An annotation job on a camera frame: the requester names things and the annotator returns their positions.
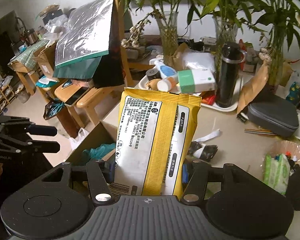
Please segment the white paper strip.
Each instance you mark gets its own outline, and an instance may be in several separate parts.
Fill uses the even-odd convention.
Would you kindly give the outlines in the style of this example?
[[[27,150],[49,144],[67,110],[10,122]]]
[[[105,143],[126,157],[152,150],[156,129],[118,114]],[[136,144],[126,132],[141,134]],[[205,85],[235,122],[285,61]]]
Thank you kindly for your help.
[[[221,135],[221,133],[222,133],[221,130],[217,129],[215,131],[212,131],[208,135],[205,135],[203,137],[195,139],[194,141],[198,142],[198,143],[204,143],[204,142],[209,141],[209,140],[211,140],[213,138],[219,137]]]

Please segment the black foam sponge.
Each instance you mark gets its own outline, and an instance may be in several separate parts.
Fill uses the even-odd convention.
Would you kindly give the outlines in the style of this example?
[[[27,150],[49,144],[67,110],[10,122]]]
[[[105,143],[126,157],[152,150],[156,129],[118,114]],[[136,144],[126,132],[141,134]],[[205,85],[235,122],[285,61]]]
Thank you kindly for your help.
[[[289,177],[285,196],[292,204],[293,209],[295,211],[300,211],[300,165],[299,164],[295,164],[293,167],[293,173]]]

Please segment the white capped pill bottle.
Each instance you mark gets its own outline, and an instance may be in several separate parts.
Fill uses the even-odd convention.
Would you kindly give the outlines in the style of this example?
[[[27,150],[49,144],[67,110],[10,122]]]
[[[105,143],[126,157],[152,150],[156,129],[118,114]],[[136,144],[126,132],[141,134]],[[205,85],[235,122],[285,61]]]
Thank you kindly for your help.
[[[157,89],[162,92],[169,92],[171,89],[173,89],[178,83],[178,79],[170,76],[166,77],[164,79],[161,79],[157,83]]]

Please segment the brown paper bag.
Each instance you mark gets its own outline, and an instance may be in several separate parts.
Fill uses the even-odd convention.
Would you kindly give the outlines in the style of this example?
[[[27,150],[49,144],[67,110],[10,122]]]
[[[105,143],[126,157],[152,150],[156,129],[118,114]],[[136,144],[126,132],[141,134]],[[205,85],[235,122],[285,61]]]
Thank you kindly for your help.
[[[268,81],[269,62],[264,61],[258,72],[243,87],[239,95],[237,114],[241,113],[260,93]]]

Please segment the brown cardboard box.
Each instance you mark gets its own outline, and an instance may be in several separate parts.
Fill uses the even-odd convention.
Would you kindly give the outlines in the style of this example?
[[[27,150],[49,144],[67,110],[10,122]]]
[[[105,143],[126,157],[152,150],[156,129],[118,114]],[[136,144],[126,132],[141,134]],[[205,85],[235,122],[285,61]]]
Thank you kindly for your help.
[[[108,130],[99,122],[65,161],[72,163],[73,166],[84,166],[90,160],[88,155],[83,153],[84,150],[114,142]]]

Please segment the black plastic bag roll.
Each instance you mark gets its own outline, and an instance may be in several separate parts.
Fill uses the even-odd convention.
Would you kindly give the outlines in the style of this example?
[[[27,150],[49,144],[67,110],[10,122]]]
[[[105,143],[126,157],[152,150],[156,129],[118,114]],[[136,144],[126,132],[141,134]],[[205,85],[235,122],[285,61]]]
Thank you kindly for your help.
[[[217,145],[206,145],[202,142],[193,141],[190,144],[187,154],[205,162],[210,162],[216,155],[217,151]]]

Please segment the teal mesh bath sponge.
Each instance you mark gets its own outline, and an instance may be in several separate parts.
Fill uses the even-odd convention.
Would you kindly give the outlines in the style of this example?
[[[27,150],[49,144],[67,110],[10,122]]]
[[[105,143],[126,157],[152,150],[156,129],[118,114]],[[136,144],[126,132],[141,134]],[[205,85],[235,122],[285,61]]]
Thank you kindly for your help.
[[[83,163],[87,163],[91,160],[104,160],[108,161],[115,154],[115,143],[101,144],[97,148],[89,148],[82,152]]]

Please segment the white blue spray bottle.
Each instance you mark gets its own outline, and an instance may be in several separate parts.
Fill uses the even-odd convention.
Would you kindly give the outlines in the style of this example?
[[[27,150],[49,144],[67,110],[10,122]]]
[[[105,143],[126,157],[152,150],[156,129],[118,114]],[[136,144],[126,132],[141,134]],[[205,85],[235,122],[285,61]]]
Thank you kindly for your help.
[[[157,59],[157,58],[151,59],[149,61],[149,65],[154,65],[154,68],[159,71],[162,79],[169,76],[177,75],[177,71],[174,68],[165,65],[163,59]]]

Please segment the green white tissue box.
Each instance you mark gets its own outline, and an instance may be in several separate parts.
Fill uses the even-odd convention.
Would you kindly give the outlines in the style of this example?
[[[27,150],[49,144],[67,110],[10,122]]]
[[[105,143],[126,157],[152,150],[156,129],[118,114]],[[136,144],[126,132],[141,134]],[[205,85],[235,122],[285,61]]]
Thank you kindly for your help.
[[[178,72],[181,93],[194,94],[216,89],[216,81],[211,70],[188,69]]]

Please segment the green wipes pack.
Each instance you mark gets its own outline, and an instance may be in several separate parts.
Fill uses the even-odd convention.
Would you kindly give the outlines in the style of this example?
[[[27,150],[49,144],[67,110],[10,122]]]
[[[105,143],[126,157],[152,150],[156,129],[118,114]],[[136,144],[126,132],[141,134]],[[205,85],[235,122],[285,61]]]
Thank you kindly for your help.
[[[269,154],[264,159],[263,182],[285,195],[290,175],[290,164],[284,154],[276,155],[272,158]]]

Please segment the tan leather keychain pouch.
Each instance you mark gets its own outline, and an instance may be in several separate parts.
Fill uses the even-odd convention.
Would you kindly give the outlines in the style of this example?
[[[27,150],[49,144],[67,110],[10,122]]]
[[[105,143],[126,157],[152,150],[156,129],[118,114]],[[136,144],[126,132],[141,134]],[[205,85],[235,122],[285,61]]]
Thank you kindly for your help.
[[[161,79],[153,79],[149,80],[146,84],[145,87],[147,90],[158,90],[158,82],[161,81]]]

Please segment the silver foil bag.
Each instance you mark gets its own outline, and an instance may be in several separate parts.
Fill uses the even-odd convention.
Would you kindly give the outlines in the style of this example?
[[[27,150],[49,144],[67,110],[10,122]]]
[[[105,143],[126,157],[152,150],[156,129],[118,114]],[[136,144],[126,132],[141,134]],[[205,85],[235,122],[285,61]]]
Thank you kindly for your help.
[[[109,54],[114,0],[96,0],[71,12],[55,51],[55,67]]]

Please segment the smartphone on chair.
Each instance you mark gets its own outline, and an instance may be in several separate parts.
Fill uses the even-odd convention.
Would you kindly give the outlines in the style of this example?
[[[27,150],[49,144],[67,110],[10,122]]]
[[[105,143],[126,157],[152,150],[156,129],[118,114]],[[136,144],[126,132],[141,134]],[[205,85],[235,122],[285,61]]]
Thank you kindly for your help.
[[[87,92],[89,92],[90,88],[81,87],[78,91],[76,91],[68,100],[66,100],[65,105],[73,106],[81,97],[83,97]]]

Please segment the grey zippered hard case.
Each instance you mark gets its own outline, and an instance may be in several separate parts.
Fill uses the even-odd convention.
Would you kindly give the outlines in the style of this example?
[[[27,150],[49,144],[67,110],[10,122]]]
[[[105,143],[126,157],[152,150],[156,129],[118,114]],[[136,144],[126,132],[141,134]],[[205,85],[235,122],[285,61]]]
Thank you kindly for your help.
[[[248,105],[251,122],[282,137],[291,137],[299,127],[296,107],[286,101],[255,102]]]

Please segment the yellow wipes pack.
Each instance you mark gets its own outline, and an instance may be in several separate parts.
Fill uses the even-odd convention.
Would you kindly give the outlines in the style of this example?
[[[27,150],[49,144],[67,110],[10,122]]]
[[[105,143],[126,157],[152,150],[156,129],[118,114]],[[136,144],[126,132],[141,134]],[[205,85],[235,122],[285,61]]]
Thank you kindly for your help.
[[[116,137],[116,196],[183,194],[182,168],[197,128],[201,98],[125,88]]]

